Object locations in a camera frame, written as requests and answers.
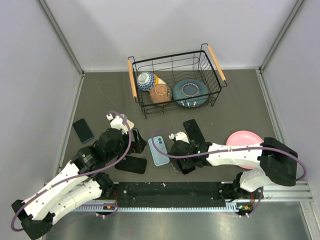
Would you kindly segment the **light blue phone case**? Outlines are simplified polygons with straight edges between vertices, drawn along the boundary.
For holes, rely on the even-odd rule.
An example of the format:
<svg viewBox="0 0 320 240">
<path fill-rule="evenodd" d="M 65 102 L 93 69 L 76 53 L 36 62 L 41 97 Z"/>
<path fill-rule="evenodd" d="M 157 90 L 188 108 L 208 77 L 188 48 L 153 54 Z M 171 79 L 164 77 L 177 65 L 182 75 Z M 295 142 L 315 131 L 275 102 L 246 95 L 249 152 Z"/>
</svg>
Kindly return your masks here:
<svg viewBox="0 0 320 240">
<path fill-rule="evenodd" d="M 151 156 L 156 167 L 166 165 L 170 162 L 170 159 L 157 151 L 156 147 L 163 153 L 167 154 L 167 148 L 162 136 L 156 136 L 148 139 L 148 145 L 151 152 Z"/>
</svg>

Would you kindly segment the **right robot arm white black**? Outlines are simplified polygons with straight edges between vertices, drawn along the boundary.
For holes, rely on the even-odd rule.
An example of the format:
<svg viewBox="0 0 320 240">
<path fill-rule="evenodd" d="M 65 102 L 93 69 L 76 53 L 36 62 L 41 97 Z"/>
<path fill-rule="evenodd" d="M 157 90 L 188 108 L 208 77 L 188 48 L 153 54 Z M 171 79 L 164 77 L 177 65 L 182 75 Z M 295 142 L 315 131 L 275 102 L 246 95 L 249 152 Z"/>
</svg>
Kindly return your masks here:
<svg viewBox="0 0 320 240">
<path fill-rule="evenodd" d="M 246 146 L 175 140 L 168 154 L 181 169 L 251 167 L 251 170 L 238 173 L 233 180 L 233 192 L 239 198 L 272 184 L 293 187 L 297 182 L 298 154 L 273 137 L 265 137 L 262 143 Z"/>
</svg>

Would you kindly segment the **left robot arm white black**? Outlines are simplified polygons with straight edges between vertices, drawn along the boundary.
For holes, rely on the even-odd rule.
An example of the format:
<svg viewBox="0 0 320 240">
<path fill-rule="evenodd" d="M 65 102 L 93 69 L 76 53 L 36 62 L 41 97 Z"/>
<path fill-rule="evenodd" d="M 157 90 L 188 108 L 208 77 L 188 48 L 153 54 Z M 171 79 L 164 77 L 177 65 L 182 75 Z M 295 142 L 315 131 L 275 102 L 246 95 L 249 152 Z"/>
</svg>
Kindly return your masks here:
<svg viewBox="0 0 320 240">
<path fill-rule="evenodd" d="M 40 191 L 11 207 L 22 231 L 31 240 L 48 233 L 63 216 L 82 204 L 98 198 L 109 198 L 114 183 L 104 167 L 111 160 L 127 154 L 141 154 L 147 142 L 139 130 L 109 128 L 92 145 L 81 148 L 65 167 Z"/>
</svg>

